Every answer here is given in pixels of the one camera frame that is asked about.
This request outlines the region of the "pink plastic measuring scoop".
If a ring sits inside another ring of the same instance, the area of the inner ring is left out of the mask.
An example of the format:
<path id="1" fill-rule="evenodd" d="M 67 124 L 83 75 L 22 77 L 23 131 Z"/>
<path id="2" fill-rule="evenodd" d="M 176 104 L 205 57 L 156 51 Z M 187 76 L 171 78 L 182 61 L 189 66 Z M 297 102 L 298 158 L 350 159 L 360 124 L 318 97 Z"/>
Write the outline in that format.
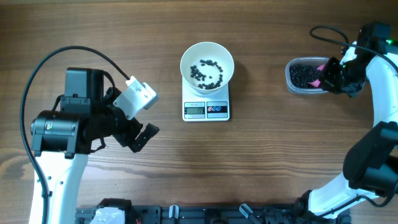
<path id="1" fill-rule="evenodd" d="M 325 64 L 320 65 L 313 71 L 312 81 L 308 83 L 311 87 L 314 87 L 314 88 L 320 87 L 320 85 L 321 85 L 320 77 L 322 76 L 324 67 L 325 67 Z"/>

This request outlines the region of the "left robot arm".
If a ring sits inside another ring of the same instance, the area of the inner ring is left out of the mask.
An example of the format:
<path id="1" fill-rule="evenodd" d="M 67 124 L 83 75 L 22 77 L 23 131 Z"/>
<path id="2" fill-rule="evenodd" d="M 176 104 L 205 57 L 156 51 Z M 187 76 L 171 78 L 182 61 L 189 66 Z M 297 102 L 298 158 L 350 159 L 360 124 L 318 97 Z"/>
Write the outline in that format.
<path id="1" fill-rule="evenodd" d="M 122 146 L 139 152 L 159 132 L 153 124 L 135 118 L 159 98 L 147 84 L 135 77 L 127 88 L 104 89 L 104 70 L 68 68 L 65 92 L 56 100 L 59 110 L 42 111 L 33 120 L 30 132 L 32 151 L 49 189 L 43 205 L 41 181 L 35 179 L 30 223 L 74 223 L 78 191 L 94 140 L 113 136 Z"/>

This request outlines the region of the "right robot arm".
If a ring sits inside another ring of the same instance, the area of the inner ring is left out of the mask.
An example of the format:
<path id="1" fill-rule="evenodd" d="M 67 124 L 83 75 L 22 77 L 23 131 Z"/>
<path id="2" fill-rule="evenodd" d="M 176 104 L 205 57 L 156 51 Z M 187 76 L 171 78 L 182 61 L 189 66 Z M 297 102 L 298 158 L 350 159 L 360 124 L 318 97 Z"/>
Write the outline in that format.
<path id="1" fill-rule="evenodd" d="M 355 43 L 339 42 L 344 57 L 330 58 L 319 76 L 319 86 L 334 94 L 358 94 L 369 82 L 374 124 L 347 153 L 343 171 L 323 187 L 298 198 L 293 216 L 308 222 L 335 219 L 352 206 L 367 201 L 385 207 L 397 195 L 397 41 L 390 25 L 363 25 Z"/>

